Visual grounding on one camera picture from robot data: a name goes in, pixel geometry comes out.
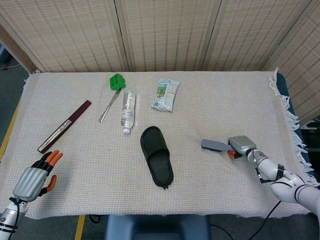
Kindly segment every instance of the bottle label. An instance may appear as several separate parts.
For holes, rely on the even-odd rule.
[[[125,109],[121,111],[121,119],[134,119],[134,112],[129,110],[129,109]]]

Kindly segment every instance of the black slipper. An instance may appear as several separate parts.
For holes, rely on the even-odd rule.
[[[167,189],[174,180],[174,173],[162,132],[156,126],[148,127],[142,133],[140,143],[154,183]]]

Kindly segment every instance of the white cloth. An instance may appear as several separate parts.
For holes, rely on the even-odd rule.
[[[134,126],[124,135],[120,114],[124,91],[104,122],[111,72],[36,73],[23,91],[18,116],[0,164],[0,209],[25,168],[42,156],[38,147],[85,100],[92,105],[51,147],[64,153],[50,176],[52,192],[30,203],[33,219],[83,214],[237,214],[266,217],[278,202],[245,158],[201,148],[201,140],[227,143],[246,135],[286,169],[302,172],[280,96],[269,87],[273,72],[123,72],[127,90],[137,93]],[[151,108],[160,78],[180,82],[173,112]],[[149,126],[161,129],[170,151],[174,180],[154,184],[140,146]],[[305,214],[281,203],[272,216]]]

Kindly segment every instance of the beige partition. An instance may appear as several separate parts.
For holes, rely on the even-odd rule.
[[[37,70],[37,67],[30,60],[28,55],[17,45],[7,31],[0,25],[0,43],[10,54],[29,72]]]
[[[0,20],[43,72],[128,70],[113,0],[6,0]]]
[[[220,0],[116,0],[115,3],[133,71],[201,68]]]
[[[302,123],[320,115],[320,1],[313,2],[264,68],[280,68]]]
[[[206,71],[260,70],[309,0],[222,0]]]

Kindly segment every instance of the gray floor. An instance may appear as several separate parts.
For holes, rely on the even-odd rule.
[[[14,60],[10,62],[10,65],[15,64]],[[21,66],[9,68],[8,70],[0,69],[0,144],[21,96],[24,79],[27,77],[27,72]],[[210,221],[212,224],[228,230],[235,240],[246,240],[260,227],[263,219],[258,217],[241,218],[235,215],[213,215],[210,217]],[[41,220],[25,218],[13,239],[71,240],[75,237],[77,222],[77,216],[50,217]],[[99,224],[91,223],[87,217],[82,239],[103,239],[106,222],[106,216],[102,218]],[[211,227],[211,233],[212,240],[229,239],[218,228]],[[269,219],[255,239],[318,240],[318,220],[311,215],[294,215],[281,219]]]

